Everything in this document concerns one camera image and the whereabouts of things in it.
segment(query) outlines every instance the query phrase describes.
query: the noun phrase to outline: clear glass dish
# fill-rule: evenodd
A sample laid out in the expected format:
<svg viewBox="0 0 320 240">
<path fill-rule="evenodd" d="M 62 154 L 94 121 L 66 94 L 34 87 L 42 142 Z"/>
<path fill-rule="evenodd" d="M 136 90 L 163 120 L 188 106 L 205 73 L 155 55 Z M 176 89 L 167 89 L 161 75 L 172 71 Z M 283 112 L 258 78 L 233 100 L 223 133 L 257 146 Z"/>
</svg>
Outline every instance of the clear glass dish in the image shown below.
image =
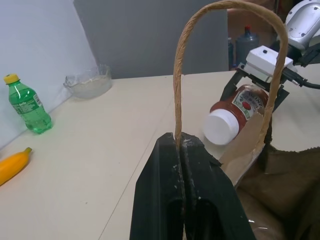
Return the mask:
<svg viewBox="0 0 320 240">
<path fill-rule="evenodd" d="M 99 65 L 82 74 L 68 75 L 65 77 L 63 86 L 77 98 L 98 97 L 112 87 L 110 67 Z"/>
</svg>

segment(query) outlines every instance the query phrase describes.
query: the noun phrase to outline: white wall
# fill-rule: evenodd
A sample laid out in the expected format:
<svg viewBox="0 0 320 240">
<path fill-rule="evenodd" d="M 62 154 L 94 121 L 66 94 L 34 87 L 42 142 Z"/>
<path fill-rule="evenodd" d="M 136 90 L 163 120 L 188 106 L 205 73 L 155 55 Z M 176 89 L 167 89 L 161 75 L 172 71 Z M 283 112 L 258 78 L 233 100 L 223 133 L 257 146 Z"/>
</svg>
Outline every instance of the white wall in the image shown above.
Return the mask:
<svg viewBox="0 0 320 240">
<path fill-rule="evenodd" d="M 0 30 L 1 149 L 26 129 L 3 76 L 18 74 L 51 111 L 69 97 L 65 76 L 96 62 L 71 0 L 0 0 Z"/>
</svg>

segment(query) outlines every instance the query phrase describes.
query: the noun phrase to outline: yellow banana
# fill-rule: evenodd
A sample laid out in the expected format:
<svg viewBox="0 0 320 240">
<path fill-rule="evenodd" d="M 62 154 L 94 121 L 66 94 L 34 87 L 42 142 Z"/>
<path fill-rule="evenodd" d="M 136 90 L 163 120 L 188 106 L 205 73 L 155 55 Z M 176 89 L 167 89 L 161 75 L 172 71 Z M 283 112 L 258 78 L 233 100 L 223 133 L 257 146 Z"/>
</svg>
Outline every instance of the yellow banana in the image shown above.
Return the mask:
<svg viewBox="0 0 320 240">
<path fill-rule="evenodd" d="M 24 151 L 0 161 L 0 186 L 13 178 L 27 165 L 31 151 L 32 149 L 27 147 Z"/>
</svg>

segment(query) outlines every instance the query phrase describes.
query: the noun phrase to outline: white bottle cap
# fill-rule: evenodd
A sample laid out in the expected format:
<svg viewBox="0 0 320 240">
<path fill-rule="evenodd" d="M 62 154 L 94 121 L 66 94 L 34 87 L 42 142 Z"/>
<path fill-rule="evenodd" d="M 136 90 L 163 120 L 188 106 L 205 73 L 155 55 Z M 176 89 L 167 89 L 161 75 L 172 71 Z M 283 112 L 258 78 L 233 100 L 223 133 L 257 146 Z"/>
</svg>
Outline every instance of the white bottle cap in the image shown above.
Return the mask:
<svg viewBox="0 0 320 240">
<path fill-rule="evenodd" d="M 216 109 L 206 117 L 203 132 L 213 144 L 226 145 L 237 136 L 239 122 L 228 110 Z"/>
</svg>

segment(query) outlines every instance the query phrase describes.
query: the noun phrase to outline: bottle label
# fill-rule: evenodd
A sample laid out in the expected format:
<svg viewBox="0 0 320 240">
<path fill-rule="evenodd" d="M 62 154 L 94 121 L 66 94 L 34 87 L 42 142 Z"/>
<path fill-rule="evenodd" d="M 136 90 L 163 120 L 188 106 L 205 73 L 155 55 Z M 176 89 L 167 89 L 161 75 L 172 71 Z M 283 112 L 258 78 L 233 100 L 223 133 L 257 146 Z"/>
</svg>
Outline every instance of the bottle label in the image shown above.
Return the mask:
<svg viewBox="0 0 320 240">
<path fill-rule="evenodd" d="M 258 109 L 264 108 L 261 98 L 250 90 L 238 92 L 232 100 L 232 104 L 236 105 L 243 112 L 246 120 L 249 120 Z"/>
<path fill-rule="evenodd" d="M 18 114 L 27 114 L 42 106 L 42 103 L 37 94 L 32 99 L 23 101 L 21 103 L 12 104 L 13 108 Z"/>
</svg>

